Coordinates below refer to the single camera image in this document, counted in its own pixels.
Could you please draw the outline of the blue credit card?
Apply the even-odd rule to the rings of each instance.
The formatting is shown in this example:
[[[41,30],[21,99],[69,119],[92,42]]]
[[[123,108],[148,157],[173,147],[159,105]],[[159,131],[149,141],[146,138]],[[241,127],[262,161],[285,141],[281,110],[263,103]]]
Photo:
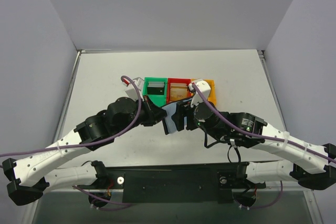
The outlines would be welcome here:
[[[162,120],[165,135],[178,132],[176,129],[176,107],[178,102],[165,105],[162,109],[166,111],[167,115]]]

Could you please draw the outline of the black leather card holder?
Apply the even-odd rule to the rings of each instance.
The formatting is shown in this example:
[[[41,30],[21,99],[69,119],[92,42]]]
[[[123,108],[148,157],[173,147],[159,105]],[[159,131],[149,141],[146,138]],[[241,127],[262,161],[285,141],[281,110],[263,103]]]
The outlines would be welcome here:
[[[193,121],[191,101],[192,98],[189,97],[161,107],[166,112],[166,117],[162,120],[165,135],[182,130],[192,131],[196,129]]]

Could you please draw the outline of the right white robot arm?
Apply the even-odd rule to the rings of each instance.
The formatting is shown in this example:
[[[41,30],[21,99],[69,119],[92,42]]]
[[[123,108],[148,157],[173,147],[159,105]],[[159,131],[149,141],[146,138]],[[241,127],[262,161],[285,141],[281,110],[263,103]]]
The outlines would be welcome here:
[[[278,161],[248,162],[238,165],[237,177],[249,183],[273,181],[297,182],[312,190],[324,190],[335,184],[335,145],[314,145],[280,131],[263,119],[245,112],[217,111],[212,103],[191,107],[178,102],[172,115],[176,129],[201,129],[216,143],[265,151],[280,157]]]

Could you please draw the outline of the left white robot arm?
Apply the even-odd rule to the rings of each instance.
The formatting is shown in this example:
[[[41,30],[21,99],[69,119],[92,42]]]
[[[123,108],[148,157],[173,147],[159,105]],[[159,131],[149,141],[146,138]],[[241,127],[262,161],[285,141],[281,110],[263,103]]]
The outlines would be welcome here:
[[[24,206],[62,187],[106,186],[110,177],[101,161],[72,168],[62,168],[62,165],[113,143],[116,137],[138,125],[154,126],[166,116],[167,112],[148,97],[140,101],[127,97],[117,99],[107,109],[88,117],[43,152],[23,159],[4,160],[2,166],[9,180],[9,198],[16,205]]]

